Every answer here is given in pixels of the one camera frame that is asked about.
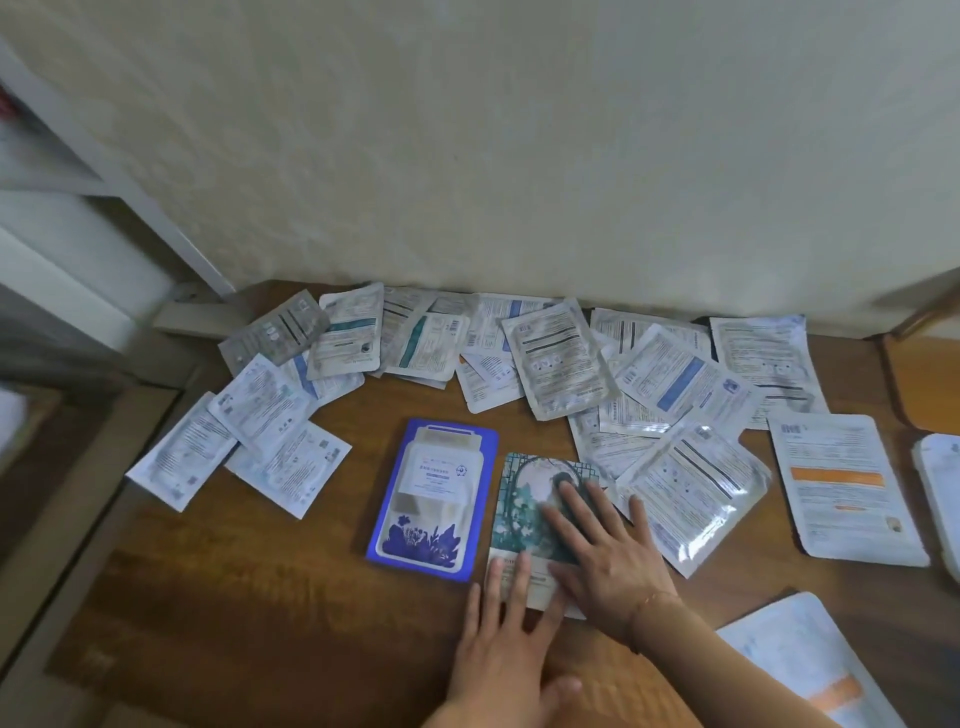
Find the right hand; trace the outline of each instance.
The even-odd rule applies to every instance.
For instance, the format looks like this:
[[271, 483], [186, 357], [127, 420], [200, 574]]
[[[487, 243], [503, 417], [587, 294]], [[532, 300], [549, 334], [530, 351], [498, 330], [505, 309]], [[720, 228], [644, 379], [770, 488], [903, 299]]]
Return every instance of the right hand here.
[[607, 494], [595, 481], [587, 481], [587, 490], [600, 520], [571, 483], [562, 482], [559, 490], [587, 537], [556, 508], [544, 505], [544, 517], [580, 564], [578, 568], [551, 562], [550, 573], [580, 607], [588, 622], [619, 643], [632, 647], [634, 617], [653, 595], [665, 594], [668, 600], [682, 604], [666, 563], [650, 536], [643, 503], [636, 496], [630, 498], [634, 526], [628, 531]]

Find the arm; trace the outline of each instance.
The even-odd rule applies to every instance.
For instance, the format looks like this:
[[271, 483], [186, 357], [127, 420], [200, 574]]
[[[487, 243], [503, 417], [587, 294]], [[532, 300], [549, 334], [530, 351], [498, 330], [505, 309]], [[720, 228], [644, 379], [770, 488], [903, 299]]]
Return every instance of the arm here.
[[599, 520], [572, 485], [560, 486], [586, 538], [556, 508], [543, 515], [580, 563], [551, 565], [551, 573], [590, 623], [646, 656], [708, 728], [836, 728], [684, 606], [638, 498], [631, 533], [596, 483], [588, 491]]
[[514, 586], [501, 624], [502, 575], [503, 559], [493, 559], [482, 618], [480, 585], [470, 586], [446, 702], [423, 728], [541, 728], [580, 689], [580, 681], [574, 677], [561, 677], [540, 687], [547, 648], [564, 621], [563, 593], [557, 590], [528, 634], [523, 631], [523, 615], [530, 586], [530, 554], [521, 553], [516, 559]]

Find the left hand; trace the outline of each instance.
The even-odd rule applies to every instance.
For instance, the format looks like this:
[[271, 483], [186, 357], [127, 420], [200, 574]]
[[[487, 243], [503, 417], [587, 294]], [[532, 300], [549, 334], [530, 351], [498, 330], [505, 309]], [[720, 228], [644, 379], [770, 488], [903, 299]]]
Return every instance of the left hand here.
[[480, 585], [470, 587], [446, 702], [424, 728], [541, 728], [580, 690], [575, 677], [562, 677], [540, 688], [547, 648], [564, 620], [563, 590], [557, 589], [540, 622], [528, 634], [523, 631], [523, 614], [530, 585], [530, 554], [523, 552], [516, 559], [507, 616], [500, 624], [502, 574], [503, 559], [493, 559], [482, 618]]

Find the thin bracelet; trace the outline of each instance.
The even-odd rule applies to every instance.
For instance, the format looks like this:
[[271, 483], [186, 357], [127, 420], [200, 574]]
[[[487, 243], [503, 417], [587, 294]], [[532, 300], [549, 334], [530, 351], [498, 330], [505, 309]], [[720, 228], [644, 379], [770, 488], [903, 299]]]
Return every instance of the thin bracelet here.
[[630, 651], [633, 652], [635, 655], [639, 655], [641, 654], [641, 652], [634, 644], [634, 635], [636, 632], [636, 630], [634, 629], [634, 622], [636, 621], [636, 618], [642, 615], [643, 611], [648, 606], [650, 606], [653, 603], [654, 599], [656, 599], [658, 596], [672, 596], [674, 599], [677, 599], [678, 601], [680, 600], [680, 598], [677, 595], [672, 594], [670, 592], [653, 592], [652, 594], [645, 596], [643, 598], [643, 601], [637, 604], [633, 612], [630, 614], [630, 619], [627, 622], [627, 646], [630, 648]]

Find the wood grain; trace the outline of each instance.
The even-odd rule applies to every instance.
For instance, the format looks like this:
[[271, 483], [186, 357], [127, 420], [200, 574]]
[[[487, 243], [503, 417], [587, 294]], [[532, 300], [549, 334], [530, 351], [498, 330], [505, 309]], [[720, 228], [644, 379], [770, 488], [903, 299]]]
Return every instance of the wood grain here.
[[[299, 288], [278, 285], [271, 301]], [[909, 465], [918, 433], [894, 413], [875, 345], [811, 337], [811, 352], [833, 411], [876, 418], [925, 543], [938, 552]], [[507, 452], [576, 456], [566, 420], [537, 423], [525, 401], [473, 416], [456, 380], [441, 392], [368, 377], [314, 416], [353, 451], [302, 522], [223, 468], [184, 514], [145, 509], [50, 669], [194, 726], [418, 724], [443, 698], [467, 587], [364, 559], [411, 417], [497, 430], [493, 488]], [[743, 442], [776, 471], [767, 433], [747, 432]], [[682, 596], [720, 626], [812, 591], [908, 725], [960, 724], [960, 592], [939, 559], [917, 570], [809, 558], [776, 483], [692, 579], [676, 578]], [[477, 578], [495, 503], [488, 500]], [[564, 624], [547, 670], [585, 684], [562, 725], [697, 724], [649, 663], [582, 623]]]
[[880, 340], [896, 404], [917, 429], [960, 435], [960, 341], [936, 336]]

